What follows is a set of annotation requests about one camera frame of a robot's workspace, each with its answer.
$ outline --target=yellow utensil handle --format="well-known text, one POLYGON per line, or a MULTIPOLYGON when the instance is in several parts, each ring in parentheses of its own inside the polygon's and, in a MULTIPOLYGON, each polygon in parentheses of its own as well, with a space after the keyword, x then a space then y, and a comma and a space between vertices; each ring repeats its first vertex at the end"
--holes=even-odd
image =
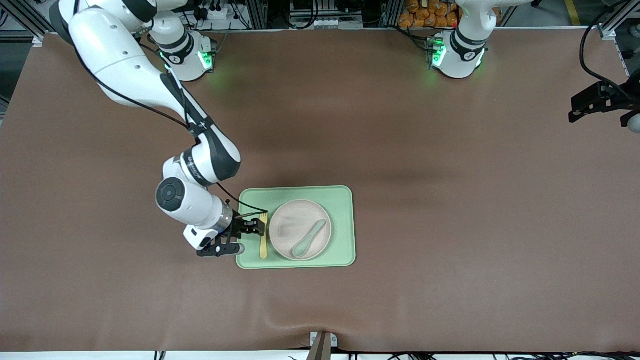
POLYGON ((260 258, 261 259, 267 258, 267 237, 266 236, 263 236, 260 239, 260 258))

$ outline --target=pile of brown objects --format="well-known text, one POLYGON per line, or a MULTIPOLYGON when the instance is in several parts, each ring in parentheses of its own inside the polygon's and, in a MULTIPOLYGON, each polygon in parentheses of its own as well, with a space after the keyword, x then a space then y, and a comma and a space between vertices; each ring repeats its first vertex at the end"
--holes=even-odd
MULTIPOLYGON (((493 11, 500 24, 500 9, 493 11)), ((407 0, 406 11, 400 15, 398 26, 401 28, 455 28, 462 18, 463 12, 457 4, 440 0, 407 0)))

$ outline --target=fork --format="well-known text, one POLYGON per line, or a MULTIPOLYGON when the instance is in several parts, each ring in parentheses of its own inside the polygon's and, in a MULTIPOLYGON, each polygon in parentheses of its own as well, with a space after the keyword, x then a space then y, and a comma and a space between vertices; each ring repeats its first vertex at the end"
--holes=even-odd
POLYGON ((267 222, 269 222, 269 214, 260 214, 260 221, 264 222, 264 234, 260 238, 260 258, 267 258, 267 222))

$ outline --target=green spoon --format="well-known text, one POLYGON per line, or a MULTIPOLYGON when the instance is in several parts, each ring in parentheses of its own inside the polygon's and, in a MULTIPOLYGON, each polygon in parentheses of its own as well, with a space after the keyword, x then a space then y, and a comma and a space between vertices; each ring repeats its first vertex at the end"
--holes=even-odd
POLYGON ((320 231, 320 229, 322 229, 325 224, 325 219, 318 220, 314 228, 311 229, 311 231, 305 236, 305 238, 293 247, 293 256, 295 256, 296 258, 300 258, 302 255, 306 254, 307 250, 309 249, 309 245, 311 245, 311 240, 316 237, 318 231, 320 231))

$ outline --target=brown table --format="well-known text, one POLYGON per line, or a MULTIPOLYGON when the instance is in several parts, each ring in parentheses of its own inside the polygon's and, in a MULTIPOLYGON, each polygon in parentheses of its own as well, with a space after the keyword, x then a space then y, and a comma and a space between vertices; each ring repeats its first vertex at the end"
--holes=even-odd
MULTIPOLYGON (((352 266, 263 271, 196 257, 154 203, 190 136, 111 102, 47 36, 0 129, 0 350, 294 348, 319 329, 359 351, 640 350, 640 138, 619 113, 568 123, 595 82, 581 34, 496 31, 460 81, 393 31, 231 35, 188 85, 242 152, 228 189, 354 196, 352 266)), ((625 79, 612 42, 587 53, 625 79)))

